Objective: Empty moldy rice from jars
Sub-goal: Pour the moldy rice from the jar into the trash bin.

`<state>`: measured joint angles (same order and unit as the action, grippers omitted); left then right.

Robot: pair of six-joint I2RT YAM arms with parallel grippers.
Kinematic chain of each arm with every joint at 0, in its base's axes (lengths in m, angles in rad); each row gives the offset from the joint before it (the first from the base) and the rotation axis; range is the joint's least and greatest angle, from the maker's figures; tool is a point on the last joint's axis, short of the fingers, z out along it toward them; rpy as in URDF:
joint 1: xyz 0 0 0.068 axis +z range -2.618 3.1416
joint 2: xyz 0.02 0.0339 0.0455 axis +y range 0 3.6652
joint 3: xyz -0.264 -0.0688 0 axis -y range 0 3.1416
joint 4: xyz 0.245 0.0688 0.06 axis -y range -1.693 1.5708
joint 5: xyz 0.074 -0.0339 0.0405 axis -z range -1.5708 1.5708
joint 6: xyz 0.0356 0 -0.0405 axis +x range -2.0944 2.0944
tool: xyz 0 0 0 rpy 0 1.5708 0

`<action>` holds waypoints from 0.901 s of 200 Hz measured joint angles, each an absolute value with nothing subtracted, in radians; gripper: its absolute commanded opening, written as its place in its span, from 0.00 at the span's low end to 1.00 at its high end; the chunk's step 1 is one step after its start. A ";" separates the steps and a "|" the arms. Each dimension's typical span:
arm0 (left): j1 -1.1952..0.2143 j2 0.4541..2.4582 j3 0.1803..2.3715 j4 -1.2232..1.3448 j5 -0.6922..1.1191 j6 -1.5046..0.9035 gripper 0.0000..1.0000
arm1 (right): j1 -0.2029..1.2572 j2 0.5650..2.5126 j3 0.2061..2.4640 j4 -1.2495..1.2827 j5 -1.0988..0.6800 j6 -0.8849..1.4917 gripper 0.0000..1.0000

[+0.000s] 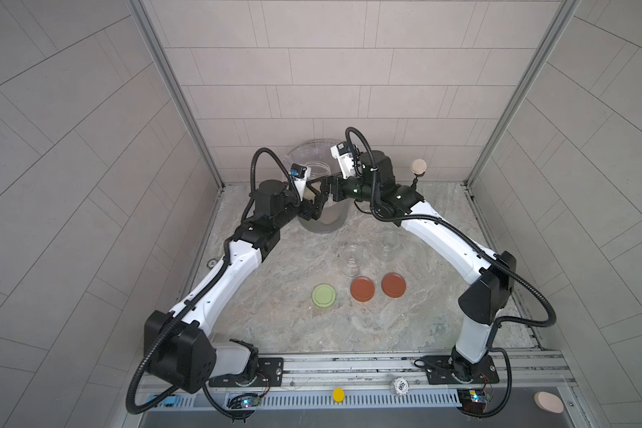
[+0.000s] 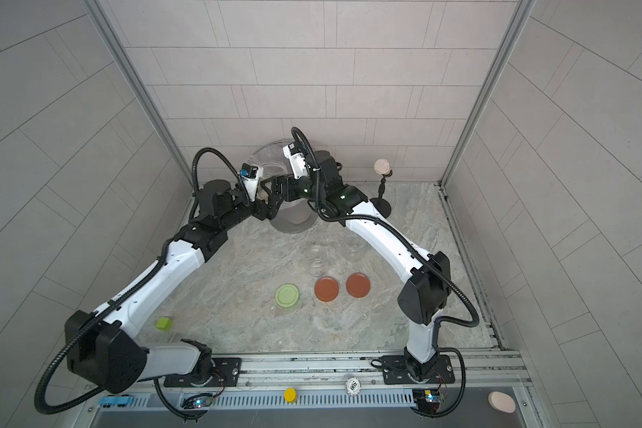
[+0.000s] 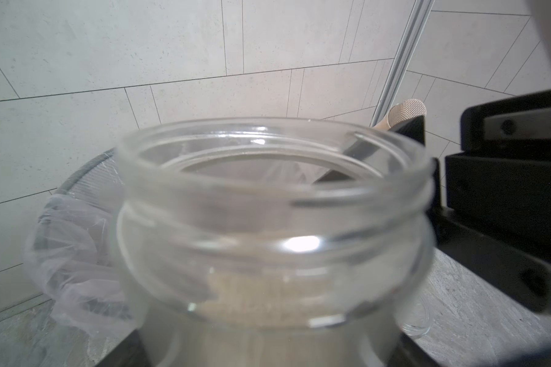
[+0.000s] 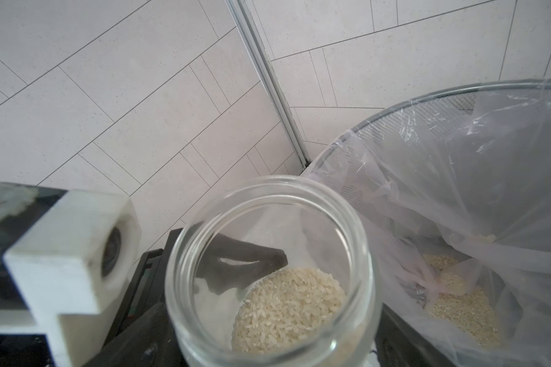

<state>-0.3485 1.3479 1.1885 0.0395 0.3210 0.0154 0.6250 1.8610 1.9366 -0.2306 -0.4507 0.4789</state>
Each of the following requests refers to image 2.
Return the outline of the red jar lid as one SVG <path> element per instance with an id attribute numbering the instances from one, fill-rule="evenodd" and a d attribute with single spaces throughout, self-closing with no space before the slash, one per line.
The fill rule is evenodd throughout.
<path id="1" fill-rule="evenodd" d="M 340 287 L 331 276 L 323 276 L 315 283 L 314 292 L 319 301 L 330 302 L 337 298 Z"/>
<path id="2" fill-rule="evenodd" d="M 354 298 L 364 298 L 370 293 L 370 280 L 362 273 L 353 273 L 347 278 L 346 290 L 347 293 Z"/>

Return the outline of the green lidded rice jar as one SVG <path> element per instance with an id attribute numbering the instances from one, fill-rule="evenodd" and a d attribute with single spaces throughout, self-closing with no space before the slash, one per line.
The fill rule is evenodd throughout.
<path id="1" fill-rule="evenodd" d="M 276 206 L 282 200 L 280 190 L 280 176 L 260 180 L 257 190 L 257 199 L 266 205 Z"/>

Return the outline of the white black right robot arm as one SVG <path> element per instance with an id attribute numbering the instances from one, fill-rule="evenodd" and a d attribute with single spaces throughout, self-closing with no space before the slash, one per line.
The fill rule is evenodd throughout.
<path id="1" fill-rule="evenodd" d="M 402 370 L 416 383 L 445 376 L 448 360 L 442 356 L 438 335 L 440 324 L 452 320 L 442 312 L 449 295 L 458 290 L 450 279 L 447 256 L 428 253 L 408 240 L 365 194 L 342 182 L 334 158 L 314 168 L 298 153 L 290 164 L 292 174 L 260 181 L 259 191 L 267 202 L 278 206 L 308 200 L 323 221 L 342 224 L 376 250 L 403 282 L 398 304 L 409 324 Z"/>

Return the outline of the red lidded rice jar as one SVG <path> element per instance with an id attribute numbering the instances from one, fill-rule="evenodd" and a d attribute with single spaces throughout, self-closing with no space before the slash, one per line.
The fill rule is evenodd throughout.
<path id="1" fill-rule="evenodd" d="M 325 246 L 313 244 L 307 251 L 308 271 L 313 277 L 326 274 L 328 253 Z"/>

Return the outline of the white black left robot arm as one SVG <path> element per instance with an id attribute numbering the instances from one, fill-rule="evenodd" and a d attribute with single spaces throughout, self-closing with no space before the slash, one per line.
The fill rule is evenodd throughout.
<path id="1" fill-rule="evenodd" d="M 197 214 L 162 246 L 144 273 L 96 310 L 77 311 L 65 324 L 66 344 L 53 362 L 104 391 L 124 392 L 137 381 L 186 376 L 202 386 L 215 370 L 212 351 L 200 342 L 141 345 L 135 338 L 144 322 L 186 279 L 228 240 L 228 231 L 250 217 L 273 219 L 287 192 L 284 182 L 239 185 L 212 180 L 199 188 Z"/>

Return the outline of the green jar lid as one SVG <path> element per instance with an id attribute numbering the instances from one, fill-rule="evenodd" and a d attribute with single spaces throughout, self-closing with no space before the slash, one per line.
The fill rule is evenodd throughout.
<path id="1" fill-rule="evenodd" d="M 281 308 L 292 308 L 298 303 L 299 299 L 300 291 L 296 285 L 285 284 L 276 290 L 276 305 Z"/>

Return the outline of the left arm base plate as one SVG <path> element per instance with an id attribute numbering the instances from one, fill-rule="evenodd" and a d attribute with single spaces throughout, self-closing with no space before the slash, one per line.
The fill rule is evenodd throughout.
<path id="1" fill-rule="evenodd" d="M 190 374 L 172 374 L 164 378 L 163 386 L 166 388 L 236 387 L 242 363 L 240 358 L 213 358 L 212 373 L 205 381 L 198 382 Z"/>

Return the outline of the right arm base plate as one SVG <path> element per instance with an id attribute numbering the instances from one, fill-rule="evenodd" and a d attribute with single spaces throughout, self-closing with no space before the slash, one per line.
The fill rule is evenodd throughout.
<path id="1" fill-rule="evenodd" d="M 426 363 L 421 363 L 409 353 L 385 355 L 371 360 L 370 365 L 383 373 L 388 385 L 456 382 L 453 365 L 448 356 L 436 354 Z"/>

